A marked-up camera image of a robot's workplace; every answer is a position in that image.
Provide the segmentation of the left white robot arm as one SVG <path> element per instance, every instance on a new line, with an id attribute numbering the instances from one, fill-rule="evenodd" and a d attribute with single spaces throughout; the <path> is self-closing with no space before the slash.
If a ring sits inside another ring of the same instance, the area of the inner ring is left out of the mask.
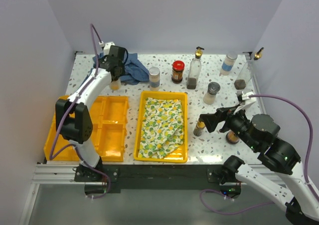
<path id="1" fill-rule="evenodd" d="M 103 169 L 99 166 L 102 159 L 91 140 L 90 109 L 102 90 L 125 74 L 128 55 L 124 47 L 110 45 L 108 54 L 96 57 L 95 67 L 79 89 L 55 104 L 56 135 L 49 159 L 53 160 L 64 149 L 72 147 L 82 166 L 87 167 L 85 174 L 92 181 L 102 178 Z"/>

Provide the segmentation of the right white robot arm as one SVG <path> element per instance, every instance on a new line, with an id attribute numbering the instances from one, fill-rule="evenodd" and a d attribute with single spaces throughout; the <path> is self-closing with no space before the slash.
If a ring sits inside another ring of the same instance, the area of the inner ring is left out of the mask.
<path id="1" fill-rule="evenodd" d="M 257 114 L 248 119 L 244 110 L 228 107 L 219 108 L 214 114 L 200 114 L 199 119 L 209 133 L 224 122 L 219 131 L 234 132 L 286 186 L 279 186 L 257 173 L 234 155 L 222 165 L 221 184 L 234 180 L 246 183 L 274 202 L 294 225 L 319 223 L 319 201 L 315 197 L 319 191 L 309 187 L 310 179 L 303 172 L 301 157 L 290 143 L 278 137 L 280 126 L 269 115 Z"/>

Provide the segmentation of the blue label spice jar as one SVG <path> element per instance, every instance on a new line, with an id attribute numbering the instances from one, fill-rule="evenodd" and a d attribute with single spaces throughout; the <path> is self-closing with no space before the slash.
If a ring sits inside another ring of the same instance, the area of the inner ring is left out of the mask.
<path id="1" fill-rule="evenodd" d="M 158 91 L 160 87 L 160 70 L 157 67 L 149 69 L 149 84 L 150 90 Z"/>

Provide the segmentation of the black cap seasoning shaker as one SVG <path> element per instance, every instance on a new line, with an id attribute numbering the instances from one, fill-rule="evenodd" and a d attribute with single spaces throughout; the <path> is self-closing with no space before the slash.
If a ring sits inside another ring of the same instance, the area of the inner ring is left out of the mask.
<path id="1" fill-rule="evenodd" d="M 111 90 L 119 90 L 121 88 L 121 80 L 112 81 L 109 85 Z"/>

